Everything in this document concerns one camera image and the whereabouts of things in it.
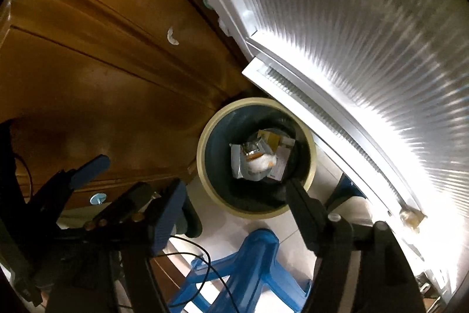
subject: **wire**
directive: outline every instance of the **wire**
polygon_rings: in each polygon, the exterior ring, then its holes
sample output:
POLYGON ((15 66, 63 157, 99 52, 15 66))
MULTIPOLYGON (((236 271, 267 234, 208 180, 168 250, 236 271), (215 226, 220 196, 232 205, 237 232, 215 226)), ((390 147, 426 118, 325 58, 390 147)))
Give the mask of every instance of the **wire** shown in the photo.
POLYGON ((233 307, 234 309, 236 310, 236 313, 240 313, 239 309, 238 309, 238 306, 236 305, 236 302, 235 302, 235 298, 233 297, 233 295, 231 294, 231 291, 230 289, 228 288, 227 284, 225 283, 225 281, 223 280, 223 278, 220 276, 220 274, 218 273, 218 271, 212 266, 212 264, 209 264, 208 261, 206 261, 202 256, 199 256, 199 255, 196 255, 194 253, 191 253, 191 252, 172 252, 172 253, 164 253, 164 254, 161 254, 161 255, 158 255, 157 257, 160 258, 160 257, 164 257, 164 256, 172 256, 172 255, 192 255, 192 256, 195 256, 196 258, 199 258, 201 261, 203 261, 204 263, 207 264, 207 268, 210 270, 212 270, 216 275, 217 277, 220 279, 221 283, 223 284, 224 288, 227 290, 228 292, 228 295, 231 299, 231 303, 233 304, 233 307))
POLYGON ((32 175, 31 175, 31 172, 29 171, 29 168, 28 168, 28 165, 26 164, 26 161, 19 154, 13 153, 13 157, 15 157, 18 161, 20 161, 22 163, 22 165, 26 169, 26 172, 28 173, 28 177, 29 177, 29 181, 30 181, 30 200, 31 200, 31 198, 32 198, 32 175))
POLYGON ((184 242, 187 242, 187 243, 190 243, 192 245, 195 245, 196 247, 200 248, 203 252, 205 252, 205 254, 207 255, 207 273, 205 274, 205 277, 203 278, 203 281, 202 281, 202 285, 200 286, 199 289, 197 289, 197 292, 195 292, 194 296, 192 296, 189 300, 187 301, 183 301, 183 302, 180 302, 178 304, 174 304, 174 305, 171 305, 170 308, 176 308, 176 307, 185 307, 189 302, 192 302, 195 300, 195 298, 200 294, 200 292, 202 291, 202 288, 203 286, 205 285, 205 283, 207 282, 207 279, 208 279, 208 275, 210 273, 210 267, 212 266, 212 260, 210 259, 210 254, 208 253, 208 251, 202 247, 201 245, 198 245, 197 243, 194 243, 192 240, 188 240, 188 239, 185 239, 183 237, 179 237, 179 236, 175 236, 175 235, 171 235, 171 237, 173 237, 174 239, 179 239, 179 240, 182 240, 184 242))

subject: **wooden cabinet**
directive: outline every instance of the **wooden cabinet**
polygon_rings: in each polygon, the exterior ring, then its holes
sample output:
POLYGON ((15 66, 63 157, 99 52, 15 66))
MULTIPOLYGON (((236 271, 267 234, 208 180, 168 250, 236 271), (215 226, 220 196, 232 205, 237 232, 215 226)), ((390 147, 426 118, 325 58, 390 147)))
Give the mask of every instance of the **wooden cabinet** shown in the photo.
MULTIPOLYGON (((0 120, 15 121, 13 149, 34 189, 60 169, 111 158, 73 207, 100 187, 184 174, 210 117, 250 87, 188 0, 10 0, 9 12, 0 120)), ((18 179, 27 195, 21 165, 18 179)))

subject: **white floor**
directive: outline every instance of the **white floor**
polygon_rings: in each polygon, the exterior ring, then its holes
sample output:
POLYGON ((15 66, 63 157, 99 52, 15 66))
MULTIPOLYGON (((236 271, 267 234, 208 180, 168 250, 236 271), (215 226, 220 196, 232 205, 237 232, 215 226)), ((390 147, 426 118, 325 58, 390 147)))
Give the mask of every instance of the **white floor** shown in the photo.
MULTIPOLYGON (((321 149, 317 149, 317 154, 317 170, 309 195, 324 203, 337 186, 342 171, 321 149)), ((236 252, 245 237, 255 229, 269 228, 281 242, 277 260, 295 277, 301 287, 312 279, 316 257, 306 249, 290 211, 275 218, 258 221, 233 216, 210 199, 199 177, 188 185, 188 194, 203 225, 202 235, 194 241, 207 249, 212 259, 219 259, 236 252)), ((201 253, 198 248, 182 240, 170 241, 178 251, 201 253)), ((191 256, 185 258, 189 262, 193 259, 191 256)), ((173 261, 184 274, 189 272, 187 263, 184 264, 184 261, 175 257, 173 261)), ((221 283, 215 283, 215 287, 220 289, 221 283)), ((202 290, 202 295, 209 302, 212 302, 217 294, 215 287, 208 285, 202 290)), ((188 313, 199 312, 193 304, 188 304, 186 310, 188 313)), ((291 309, 269 290, 265 290, 256 307, 256 313, 263 312, 282 313, 291 312, 291 309)))

